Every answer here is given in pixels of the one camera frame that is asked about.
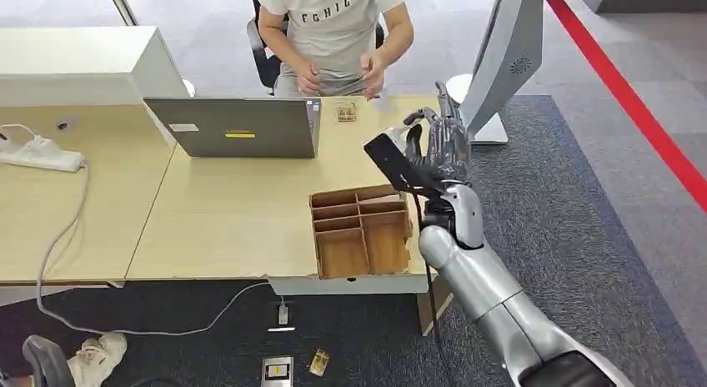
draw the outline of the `black chair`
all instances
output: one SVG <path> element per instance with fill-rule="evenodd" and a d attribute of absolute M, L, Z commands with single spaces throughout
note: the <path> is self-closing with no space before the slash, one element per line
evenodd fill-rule
<path fill-rule="evenodd" d="M 258 30 L 258 19 L 260 18 L 260 2 L 258 0 L 253 0 L 253 8 L 255 9 L 255 17 L 248 22 L 246 32 L 248 33 L 250 47 L 253 50 L 253 58 L 255 59 L 255 67 L 258 69 L 260 83 L 268 89 L 270 95 L 274 95 L 273 89 L 275 88 L 275 81 L 280 75 L 280 63 L 282 61 L 275 55 L 268 57 L 268 54 L 265 52 L 265 48 L 268 45 L 260 37 L 260 31 Z M 283 20 L 283 31 L 285 32 L 287 32 L 288 21 L 289 19 L 287 15 L 285 15 Z M 383 27 L 377 24 L 376 48 L 380 48 L 380 46 L 383 45 L 384 39 L 385 32 L 383 31 Z"/>

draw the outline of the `gray t-shirt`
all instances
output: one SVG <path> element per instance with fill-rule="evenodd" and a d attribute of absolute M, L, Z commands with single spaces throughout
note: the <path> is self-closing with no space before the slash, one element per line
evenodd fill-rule
<path fill-rule="evenodd" d="M 360 78 L 361 55 L 375 49 L 380 13 L 404 0 L 259 0 L 272 14 L 289 15 L 288 40 L 325 78 Z"/>

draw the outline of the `shoe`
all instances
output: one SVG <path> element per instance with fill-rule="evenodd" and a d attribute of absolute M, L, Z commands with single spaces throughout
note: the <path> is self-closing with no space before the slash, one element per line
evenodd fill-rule
<path fill-rule="evenodd" d="M 126 349 L 128 342 L 118 333 L 84 341 L 76 355 L 68 360 L 76 387 L 100 387 L 123 359 Z"/>

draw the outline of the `cardboard compartment box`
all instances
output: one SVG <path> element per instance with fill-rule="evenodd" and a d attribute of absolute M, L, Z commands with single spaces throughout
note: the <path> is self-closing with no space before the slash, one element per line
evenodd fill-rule
<path fill-rule="evenodd" d="M 390 185 L 309 197 L 319 278 L 395 274 L 408 267 L 407 200 Z"/>

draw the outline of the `white desk partition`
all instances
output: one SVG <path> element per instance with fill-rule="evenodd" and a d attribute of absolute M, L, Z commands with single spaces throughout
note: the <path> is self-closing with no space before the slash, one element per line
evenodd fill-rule
<path fill-rule="evenodd" d="M 0 28 L 0 41 L 0 106 L 130 105 L 143 97 L 189 96 L 156 27 Z"/>

